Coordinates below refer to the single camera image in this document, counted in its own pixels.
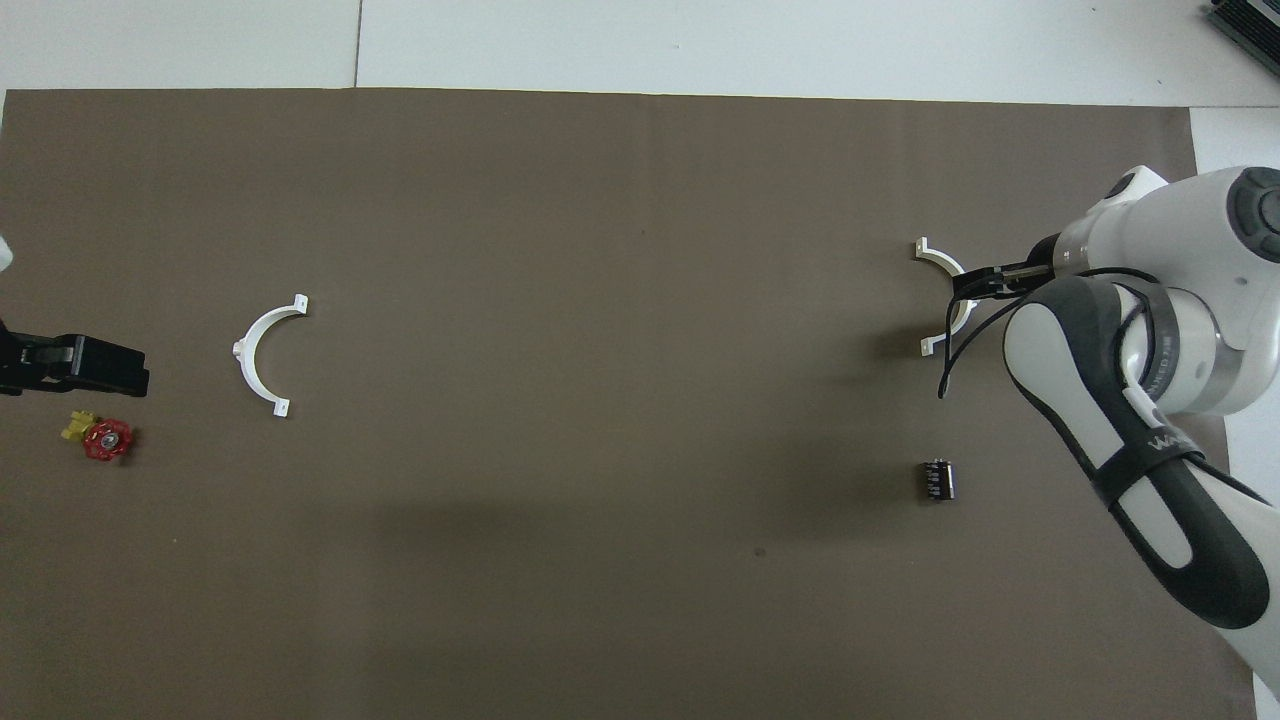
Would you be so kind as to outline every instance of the white floor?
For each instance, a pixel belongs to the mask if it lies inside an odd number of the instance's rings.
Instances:
[[[0,104],[6,88],[402,86],[1189,106],[1201,170],[1280,167],[1280,78],[1202,5],[0,0]],[[1233,469],[1280,500],[1276,427],[1280,387],[1228,419]]]

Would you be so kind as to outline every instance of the black mechanical part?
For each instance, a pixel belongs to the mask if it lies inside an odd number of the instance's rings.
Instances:
[[[1129,183],[1133,182],[1133,176],[1134,176],[1133,173],[1125,173],[1123,178],[1116,181],[1115,187],[1112,187],[1106,195],[1103,195],[1102,199],[1111,200],[1116,195],[1124,192],[1129,187]]]
[[[0,393],[88,389],[146,397],[146,355],[82,334],[41,337],[0,323]]]
[[[1053,279],[1053,243],[1051,234],[1032,247],[1023,263],[978,268],[951,278],[951,292],[957,300],[1006,300],[1021,297]]]
[[[1247,168],[1226,191],[1235,237],[1254,255],[1280,263],[1280,170]]]
[[[929,500],[955,500],[956,482],[951,462],[936,459],[924,464],[924,492]]]

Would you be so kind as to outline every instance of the black device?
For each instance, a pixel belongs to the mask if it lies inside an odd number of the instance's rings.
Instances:
[[[924,492],[929,500],[955,500],[956,483],[951,474],[951,462],[932,460],[924,464]]]
[[[0,393],[90,389],[146,397],[146,355],[82,334],[13,333],[0,322]]]
[[[1280,0],[1212,0],[1208,22],[1280,76]]]

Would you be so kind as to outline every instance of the black electronic component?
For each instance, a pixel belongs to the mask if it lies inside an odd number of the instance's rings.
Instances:
[[[924,464],[924,492],[929,500],[955,500],[956,483],[951,462],[936,459]]]
[[[1212,0],[1208,22],[1280,76],[1280,1]]]

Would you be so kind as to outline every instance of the white semicircular bracket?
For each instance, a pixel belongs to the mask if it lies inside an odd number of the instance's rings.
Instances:
[[[279,323],[285,318],[292,318],[294,315],[307,314],[307,296],[294,295],[293,305],[285,305],[284,307],[276,307],[259,318],[248,327],[248,332],[244,337],[236,341],[232,346],[232,355],[239,360],[241,373],[244,375],[244,382],[248,383],[250,389],[256,392],[262,400],[275,405],[273,414],[276,418],[284,418],[289,414],[289,401],[284,397],[275,395],[274,392],[266,389],[262,384],[262,379],[257,377],[257,365],[255,365],[257,357],[257,343],[262,341],[262,336],[271,325]]]
[[[952,278],[964,274],[964,268],[960,263],[956,263],[955,258],[942,252],[941,250],[934,250],[929,247],[929,238],[922,237],[915,241],[915,259],[916,260],[929,260],[937,264],[940,268],[947,272]],[[951,334],[960,332],[960,328],[969,322],[969,314],[973,309],[978,306],[977,300],[961,300],[960,305],[956,307],[956,314],[951,319]],[[933,346],[942,342],[946,338],[946,333],[938,333],[920,340],[920,356],[928,357],[933,355]]]

